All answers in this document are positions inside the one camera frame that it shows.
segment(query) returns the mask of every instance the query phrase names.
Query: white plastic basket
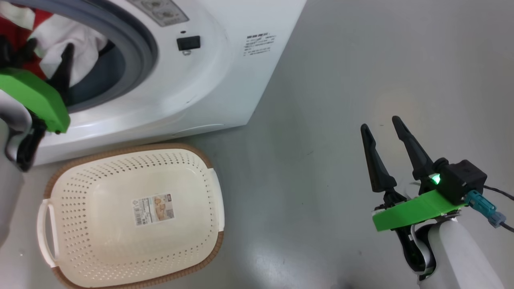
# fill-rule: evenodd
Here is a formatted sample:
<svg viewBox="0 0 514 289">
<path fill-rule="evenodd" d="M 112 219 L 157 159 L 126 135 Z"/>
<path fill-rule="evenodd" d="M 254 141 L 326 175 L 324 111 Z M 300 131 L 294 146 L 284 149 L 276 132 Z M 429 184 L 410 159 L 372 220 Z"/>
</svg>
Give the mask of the white plastic basket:
<svg viewBox="0 0 514 289">
<path fill-rule="evenodd" d="M 138 218 L 143 209 L 149 224 Z M 223 198 L 208 159 L 190 146 L 165 143 L 64 166 L 47 185 L 38 241 L 67 287 L 140 288 L 207 265 L 221 246 L 224 225 Z"/>
</svg>

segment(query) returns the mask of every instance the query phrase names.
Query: black cable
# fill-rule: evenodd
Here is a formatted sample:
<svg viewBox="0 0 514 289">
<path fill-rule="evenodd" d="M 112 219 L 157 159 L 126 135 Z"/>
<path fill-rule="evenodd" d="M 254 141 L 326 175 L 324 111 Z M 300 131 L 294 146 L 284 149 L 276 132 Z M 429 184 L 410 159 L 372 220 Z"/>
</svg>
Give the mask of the black cable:
<svg viewBox="0 0 514 289">
<path fill-rule="evenodd" d="M 502 195 L 506 196 L 507 198 L 509 198 L 509 199 L 511 199 L 511 200 L 513 200 L 513 201 L 514 201 L 514 196 L 513 196 L 513 195 L 511 195 L 511 194 L 509 194 L 509 193 L 506 193 L 506 192 L 504 192 L 504 191 L 502 191 L 502 190 L 500 190 L 500 189 L 493 188 L 493 187 L 486 186 L 486 185 L 484 185 L 484 188 L 485 188 L 485 189 L 488 189 L 488 190 L 491 190 L 491 191 L 493 191 L 493 192 L 500 193 L 500 194 L 502 194 Z M 502 227 L 504 227 L 505 229 L 507 229 L 507 230 L 509 230 L 509 231 L 511 231 L 511 232 L 513 232 L 513 233 L 514 233 L 514 228 L 512 228 L 511 226 L 509 226 L 509 225 L 505 224 L 504 222 L 501 222 L 501 223 L 500 223 L 500 226 L 502 226 Z"/>
<path fill-rule="evenodd" d="M 505 224 L 505 223 L 503 223 L 503 222 L 501 222 L 501 223 L 500 223 L 500 226 L 502 226 L 502 227 L 504 227 L 505 229 L 507 229 L 507 230 L 509 230 L 509 231 L 511 231 L 511 232 L 513 232 L 513 233 L 514 233 L 514 228 L 512 228 L 511 226 L 509 226 L 509 225 L 507 225 L 507 224 Z"/>
<path fill-rule="evenodd" d="M 511 195 L 509 193 L 506 193 L 506 192 L 504 192 L 504 191 L 502 191 L 500 189 L 493 188 L 493 187 L 486 186 L 486 185 L 484 185 L 484 188 L 488 189 L 488 190 L 491 190 L 491 191 L 494 191 L 494 192 L 497 192 L 497 193 L 500 193 L 500 194 L 502 194 L 502 195 L 506 196 L 507 198 L 509 198 L 509 199 L 514 201 L 514 196 L 513 195 Z"/>
</svg>

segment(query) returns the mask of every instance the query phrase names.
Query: concrete floor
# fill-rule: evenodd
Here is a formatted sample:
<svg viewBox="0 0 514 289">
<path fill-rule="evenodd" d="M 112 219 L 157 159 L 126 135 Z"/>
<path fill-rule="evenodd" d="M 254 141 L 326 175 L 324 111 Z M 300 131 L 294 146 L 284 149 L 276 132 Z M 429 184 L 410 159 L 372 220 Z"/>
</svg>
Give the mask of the concrete floor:
<svg viewBox="0 0 514 289">
<path fill-rule="evenodd" d="M 514 6 L 482 5 L 308 2 L 248 125 L 176 140 L 213 161 L 225 240 L 206 268 L 154 288 L 417 288 L 395 234 L 374 229 L 382 195 L 371 192 L 359 127 L 369 124 L 402 193 L 417 187 L 396 114 L 433 159 L 467 158 L 489 185 L 514 191 L 514 41 L 501 28 L 514 24 Z M 0 287 L 61 288 L 35 236 L 44 186 L 61 165 L 27 174 L 0 249 Z M 514 204 L 486 196 L 514 220 Z M 514 236 L 470 209 L 459 219 L 514 287 Z"/>
</svg>

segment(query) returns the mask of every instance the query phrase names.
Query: green led light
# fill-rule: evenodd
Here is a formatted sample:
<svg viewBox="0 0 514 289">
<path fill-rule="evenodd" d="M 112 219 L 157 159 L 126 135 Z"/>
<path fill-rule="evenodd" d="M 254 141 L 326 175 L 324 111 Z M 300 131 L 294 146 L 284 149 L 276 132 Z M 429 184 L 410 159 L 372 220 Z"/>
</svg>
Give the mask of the green led light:
<svg viewBox="0 0 514 289">
<path fill-rule="evenodd" d="M 432 177 L 432 181 L 434 181 L 436 185 L 439 184 L 439 182 L 441 181 L 441 177 L 439 176 L 439 174 L 434 175 Z"/>
</svg>

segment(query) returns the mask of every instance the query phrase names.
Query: product label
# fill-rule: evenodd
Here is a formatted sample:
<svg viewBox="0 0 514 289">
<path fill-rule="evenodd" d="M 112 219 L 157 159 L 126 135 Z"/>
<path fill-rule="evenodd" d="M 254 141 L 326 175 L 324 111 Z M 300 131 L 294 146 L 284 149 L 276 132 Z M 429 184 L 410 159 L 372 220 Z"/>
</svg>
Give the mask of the product label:
<svg viewBox="0 0 514 289">
<path fill-rule="evenodd" d="M 257 55 L 271 50 L 276 35 L 271 33 L 260 33 L 246 36 L 245 50 L 243 56 Z"/>
<path fill-rule="evenodd" d="M 171 0 L 127 0 L 161 27 L 186 22 L 187 15 Z"/>
<path fill-rule="evenodd" d="M 173 203 L 170 194 L 161 194 L 132 200 L 136 226 L 154 224 L 173 219 Z"/>
</svg>

